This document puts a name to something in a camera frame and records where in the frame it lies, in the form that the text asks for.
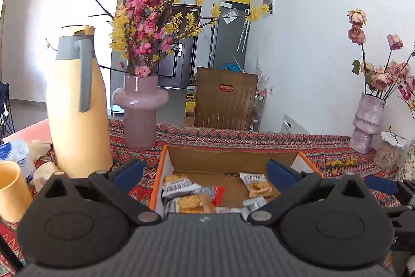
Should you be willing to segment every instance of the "jug lid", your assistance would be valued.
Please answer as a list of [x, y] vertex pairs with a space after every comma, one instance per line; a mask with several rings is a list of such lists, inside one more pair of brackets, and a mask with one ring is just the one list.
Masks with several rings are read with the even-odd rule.
[[67, 36], [93, 36], [95, 27], [89, 25], [68, 25], [61, 27], [60, 37]]

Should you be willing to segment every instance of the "patterned tablecloth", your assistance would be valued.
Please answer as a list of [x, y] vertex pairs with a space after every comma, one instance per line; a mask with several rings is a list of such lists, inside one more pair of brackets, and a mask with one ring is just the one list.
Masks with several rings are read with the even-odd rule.
[[[367, 155], [356, 153], [347, 145], [350, 138], [344, 136], [287, 135], [158, 125], [156, 132], [157, 143], [155, 147], [149, 151], [135, 152], [125, 146], [123, 122], [109, 120], [109, 130], [114, 159], [113, 169], [133, 158], [143, 160], [147, 163], [143, 179], [130, 193], [130, 196], [145, 205], [148, 205], [150, 201], [158, 161], [163, 145], [165, 144], [199, 148], [237, 149], [253, 152], [301, 151], [326, 177], [340, 177], [346, 171], [354, 171], [361, 177], [370, 174], [375, 174], [379, 177], [388, 177], [379, 167], [373, 164], [374, 151]], [[38, 167], [48, 161], [56, 162], [53, 149], [46, 156], [39, 159], [36, 166]], [[35, 195], [34, 187], [31, 187], [31, 190]], [[399, 202], [393, 196], [376, 191], [372, 193], [382, 206], [399, 205]], [[0, 235], [23, 262], [23, 257], [15, 240], [16, 226], [17, 223], [0, 222]], [[0, 256], [0, 277], [9, 277], [11, 275], [12, 269], [3, 257]]]

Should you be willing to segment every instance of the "screw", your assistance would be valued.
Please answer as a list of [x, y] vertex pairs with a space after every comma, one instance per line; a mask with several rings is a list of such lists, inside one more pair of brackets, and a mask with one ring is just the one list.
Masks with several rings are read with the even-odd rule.
[[141, 222], [150, 223], [158, 220], [158, 214], [154, 211], [144, 211], [140, 213], [137, 218]]
[[269, 221], [272, 215], [268, 211], [257, 210], [251, 214], [251, 217], [254, 221], [265, 222], [265, 221]]

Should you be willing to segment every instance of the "yellow cup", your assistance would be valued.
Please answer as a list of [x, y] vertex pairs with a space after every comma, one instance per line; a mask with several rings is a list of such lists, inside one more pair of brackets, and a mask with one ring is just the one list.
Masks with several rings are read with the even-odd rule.
[[0, 216], [8, 222], [19, 222], [32, 201], [20, 166], [14, 161], [1, 161]]

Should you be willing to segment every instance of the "refrigerator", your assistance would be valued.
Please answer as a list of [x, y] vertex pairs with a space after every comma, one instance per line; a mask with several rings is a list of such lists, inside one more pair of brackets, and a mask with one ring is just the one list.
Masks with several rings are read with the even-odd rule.
[[[221, 15], [226, 15], [234, 11], [238, 16], [246, 14], [244, 11], [236, 9], [229, 9], [221, 6]], [[238, 44], [241, 39], [242, 31], [244, 30], [245, 17], [237, 17], [229, 24], [224, 18], [220, 18], [218, 22], [212, 27], [212, 37], [210, 40], [209, 51], [209, 68], [220, 68], [225, 64], [239, 64], [240, 68], [244, 68], [245, 50], [242, 49], [244, 45], [245, 35], [242, 38], [239, 51], [237, 52]]]

